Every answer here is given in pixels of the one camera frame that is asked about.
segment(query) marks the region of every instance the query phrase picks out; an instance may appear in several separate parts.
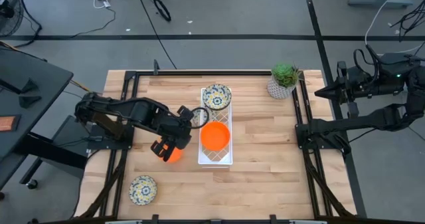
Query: orange cup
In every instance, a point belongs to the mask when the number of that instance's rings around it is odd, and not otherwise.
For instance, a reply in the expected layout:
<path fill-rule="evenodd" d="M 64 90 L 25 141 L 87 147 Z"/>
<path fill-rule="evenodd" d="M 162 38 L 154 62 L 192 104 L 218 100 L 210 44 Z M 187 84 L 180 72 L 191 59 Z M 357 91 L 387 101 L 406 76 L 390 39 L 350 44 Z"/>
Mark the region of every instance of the orange cup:
<path fill-rule="evenodd" d="M 201 129 L 201 142 L 208 150 L 220 151 L 229 141 L 230 131 L 222 122 L 209 122 Z"/>

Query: wooden board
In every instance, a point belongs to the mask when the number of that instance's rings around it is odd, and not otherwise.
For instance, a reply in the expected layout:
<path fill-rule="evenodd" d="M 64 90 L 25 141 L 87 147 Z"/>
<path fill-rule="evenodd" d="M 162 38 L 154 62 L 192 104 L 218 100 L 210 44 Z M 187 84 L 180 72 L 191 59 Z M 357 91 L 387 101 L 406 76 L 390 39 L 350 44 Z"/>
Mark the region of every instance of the wooden board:
<path fill-rule="evenodd" d="M 124 72 L 111 70 L 108 73 L 104 96 L 120 98 Z M 304 74 L 313 116 L 331 120 L 329 101 L 313 93 L 324 86 L 321 71 L 305 70 Z M 173 112 L 180 105 L 199 106 L 202 87 L 213 83 L 229 86 L 232 89 L 234 163 L 229 170 L 200 167 L 197 164 L 199 131 L 193 130 L 193 138 L 184 149 L 182 159 L 166 164 L 149 149 L 157 136 L 136 129 L 133 149 L 127 157 L 118 217 L 151 219 L 153 214 L 159 214 L 160 219 L 269 219 L 270 214 L 276 214 L 278 219 L 312 219 L 302 153 L 294 130 L 293 100 L 270 97 L 266 90 L 269 78 L 141 77 L 137 97 L 162 102 Z M 109 153 L 101 151 L 87 164 L 76 215 L 84 212 L 102 189 Z M 328 186 L 340 202 L 355 213 L 341 154 L 337 150 L 322 150 L 321 156 Z M 139 175 L 150 175 L 158 184 L 157 197 L 144 207 L 134 205 L 128 197 L 129 184 Z M 321 214 L 324 214 L 321 192 L 318 187 L 316 190 Z M 114 192 L 113 188 L 109 213 Z"/>

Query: white plant pot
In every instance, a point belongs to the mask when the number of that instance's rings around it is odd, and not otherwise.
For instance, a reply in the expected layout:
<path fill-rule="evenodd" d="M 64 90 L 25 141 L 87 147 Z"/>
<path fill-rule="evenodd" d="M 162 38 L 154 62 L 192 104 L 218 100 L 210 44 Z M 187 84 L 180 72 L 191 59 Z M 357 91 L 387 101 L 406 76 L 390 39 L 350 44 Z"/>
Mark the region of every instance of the white plant pot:
<path fill-rule="evenodd" d="M 287 88 L 280 86 L 279 83 L 274 79 L 274 76 L 272 75 L 271 79 L 268 81 L 268 84 L 267 84 L 267 91 L 270 94 L 270 96 L 273 98 L 284 99 L 291 96 L 291 93 L 296 86 L 297 84 Z"/>

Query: caster wheel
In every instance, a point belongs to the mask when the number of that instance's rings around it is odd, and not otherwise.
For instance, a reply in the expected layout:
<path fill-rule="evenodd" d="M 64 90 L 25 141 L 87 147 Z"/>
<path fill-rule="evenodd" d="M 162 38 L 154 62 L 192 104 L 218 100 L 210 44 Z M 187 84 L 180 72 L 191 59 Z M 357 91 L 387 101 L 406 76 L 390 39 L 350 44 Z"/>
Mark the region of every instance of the caster wheel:
<path fill-rule="evenodd" d="M 30 179 L 29 182 L 25 185 L 28 187 L 28 189 L 36 189 L 39 183 L 37 182 L 37 180 Z"/>
<path fill-rule="evenodd" d="M 27 222 L 27 224 L 37 224 L 39 223 L 39 220 L 33 218 L 31 221 Z"/>

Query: white tray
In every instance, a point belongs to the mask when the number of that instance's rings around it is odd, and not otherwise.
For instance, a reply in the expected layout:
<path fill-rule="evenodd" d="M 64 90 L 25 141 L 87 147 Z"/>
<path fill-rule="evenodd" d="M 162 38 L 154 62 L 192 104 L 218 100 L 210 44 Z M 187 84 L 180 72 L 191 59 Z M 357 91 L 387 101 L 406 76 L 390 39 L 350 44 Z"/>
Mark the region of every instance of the white tray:
<path fill-rule="evenodd" d="M 205 91 L 205 88 L 202 88 L 201 89 L 201 107 L 208 109 L 202 100 L 204 91 Z M 204 111 L 201 110 L 201 115 L 199 116 L 200 124 L 204 123 L 203 112 Z M 227 125 L 228 129 L 230 130 L 230 141 L 224 149 L 220 151 L 210 151 L 202 145 L 201 135 L 199 135 L 198 164 L 208 165 L 208 166 L 204 166 L 204 168 L 229 168 L 230 165 L 233 164 L 232 102 L 230 101 L 230 104 L 227 106 L 227 108 L 223 110 L 210 112 L 209 122 L 211 121 L 219 121 Z"/>

